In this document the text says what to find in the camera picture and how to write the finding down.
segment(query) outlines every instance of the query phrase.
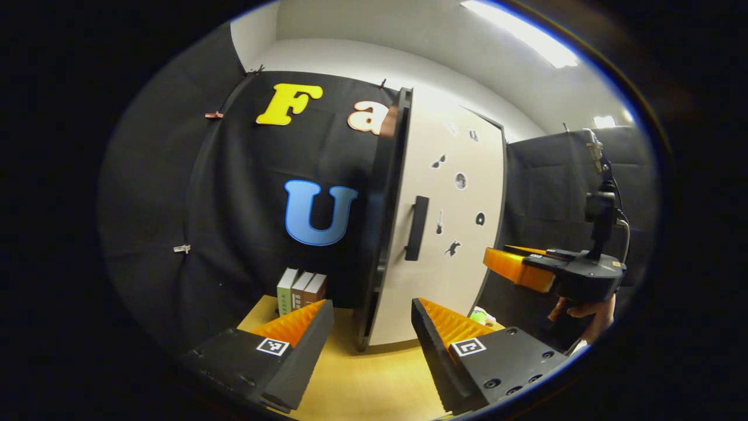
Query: door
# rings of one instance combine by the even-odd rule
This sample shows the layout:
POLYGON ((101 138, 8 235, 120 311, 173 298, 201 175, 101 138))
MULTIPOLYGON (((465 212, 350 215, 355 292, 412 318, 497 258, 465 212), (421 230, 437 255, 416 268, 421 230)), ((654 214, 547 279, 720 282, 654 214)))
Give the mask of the door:
POLYGON ((503 209, 504 143, 498 127, 430 92, 413 90, 406 130, 369 345, 416 338, 415 297, 469 314, 485 279, 485 248, 494 247, 503 209))

